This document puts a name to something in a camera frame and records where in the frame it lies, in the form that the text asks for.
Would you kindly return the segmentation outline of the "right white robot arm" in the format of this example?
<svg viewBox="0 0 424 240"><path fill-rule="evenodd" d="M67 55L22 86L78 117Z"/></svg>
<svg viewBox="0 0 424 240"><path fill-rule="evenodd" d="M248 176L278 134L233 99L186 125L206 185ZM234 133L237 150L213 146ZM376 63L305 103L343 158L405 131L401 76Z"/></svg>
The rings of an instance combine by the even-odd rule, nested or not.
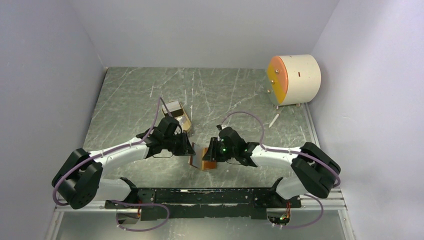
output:
<svg viewBox="0 0 424 240"><path fill-rule="evenodd" d="M316 144L306 142L303 146L284 148L271 147L259 142L245 141L231 127L222 128L218 137L212 137L202 160L225 162L235 159L245 167L288 168L293 176L274 183L270 202L282 207L292 197L311 194L326 199L339 184L340 166Z"/></svg>

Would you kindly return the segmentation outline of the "black card divider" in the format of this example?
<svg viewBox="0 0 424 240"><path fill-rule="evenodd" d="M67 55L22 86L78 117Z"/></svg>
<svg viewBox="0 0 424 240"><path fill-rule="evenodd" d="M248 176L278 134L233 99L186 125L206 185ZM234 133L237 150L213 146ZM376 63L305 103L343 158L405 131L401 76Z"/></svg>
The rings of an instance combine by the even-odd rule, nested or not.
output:
<svg viewBox="0 0 424 240"><path fill-rule="evenodd" d="M170 108L170 113L174 118L183 116L185 114L185 111L182 107L174 107L174 108Z"/></svg>

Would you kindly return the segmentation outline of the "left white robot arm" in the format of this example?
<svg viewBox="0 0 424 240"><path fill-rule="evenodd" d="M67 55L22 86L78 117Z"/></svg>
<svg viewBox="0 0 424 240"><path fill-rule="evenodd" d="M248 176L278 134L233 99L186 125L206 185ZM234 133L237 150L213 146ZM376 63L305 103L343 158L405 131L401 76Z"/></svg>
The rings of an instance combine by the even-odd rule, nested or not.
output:
<svg viewBox="0 0 424 240"><path fill-rule="evenodd" d="M163 117L158 126L125 143L88 152L74 150L52 180L53 201L58 206L81 209L92 201L110 201L132 208L142 201L138 187L126 177L106 179L105 175L123 165L144 160L168 151L173 156L194 156L186 131L171 116Z"/></svg>

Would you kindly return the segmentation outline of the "stack of white cards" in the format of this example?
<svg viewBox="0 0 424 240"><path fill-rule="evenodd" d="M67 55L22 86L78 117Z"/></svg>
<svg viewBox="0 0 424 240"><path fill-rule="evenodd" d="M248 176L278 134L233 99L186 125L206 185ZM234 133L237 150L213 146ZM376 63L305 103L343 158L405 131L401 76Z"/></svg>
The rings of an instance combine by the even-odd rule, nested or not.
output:
<svg viewBox="0 0 424 240"><path fill-rule="evenodd" d="M182 105L179 101L170 101L162 107L163 111L169 110L170 112L180 111L182 109Z"/></svg>

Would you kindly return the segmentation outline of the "beige oval card tray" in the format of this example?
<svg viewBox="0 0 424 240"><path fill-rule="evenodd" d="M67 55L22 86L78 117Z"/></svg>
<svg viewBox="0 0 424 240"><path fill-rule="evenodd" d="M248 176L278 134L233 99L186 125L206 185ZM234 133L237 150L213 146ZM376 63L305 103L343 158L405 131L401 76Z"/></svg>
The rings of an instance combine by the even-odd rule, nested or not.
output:
<svg viewBox="0 0 424 240"><path fill-rule="evenodd" d="M163 111L163 107L164 106L162 106L162 113L163 113L164 116L167 116L168 115L168 109L166 111ZM174 132L175 134L179 134L182 131L186 131L187 134L189 134L190 131L191 131L192 123L191 123L191 121L190 121L190 119L189 119L189 117L188 117L188 115L187 115L187 113L186 113L186 111L185 111L184 108L183 108L183 110L184 110L184 115L179 116L179 117L174 117L179 122L179 125L180 125L175 130L175 132Z"/></svg>

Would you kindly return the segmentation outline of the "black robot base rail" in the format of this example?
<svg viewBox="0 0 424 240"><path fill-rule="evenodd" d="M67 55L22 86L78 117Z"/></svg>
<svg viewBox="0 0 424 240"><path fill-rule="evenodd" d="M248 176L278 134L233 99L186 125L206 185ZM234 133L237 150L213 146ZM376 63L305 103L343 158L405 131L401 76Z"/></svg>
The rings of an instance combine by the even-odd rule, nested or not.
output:
<svg viewBox="0 0 424 240"><path fill-rule="evenodd" d="M120 212L120 220L239 218L265 220L271 209L300 208L299 196L283 199L271 187L138 188L124 203L107 200L106 209Z"/></svg>

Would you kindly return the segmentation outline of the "brown leather card holder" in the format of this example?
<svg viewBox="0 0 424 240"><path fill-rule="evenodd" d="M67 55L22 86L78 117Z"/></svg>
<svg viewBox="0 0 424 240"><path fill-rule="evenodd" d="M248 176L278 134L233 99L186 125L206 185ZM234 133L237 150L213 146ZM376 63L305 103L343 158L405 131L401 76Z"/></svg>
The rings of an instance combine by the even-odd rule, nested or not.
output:
<svg viewBox="0 0 424 240"><path fill-rule="evenodd" d="M190 166L201 171L213 170L217 168L217 163L215 161L203 160L203 157L208 151L208 147L203 147L196 143L192 143L192 148L195 152L195 155L190 156L188 160L188 164Z"/></svg>

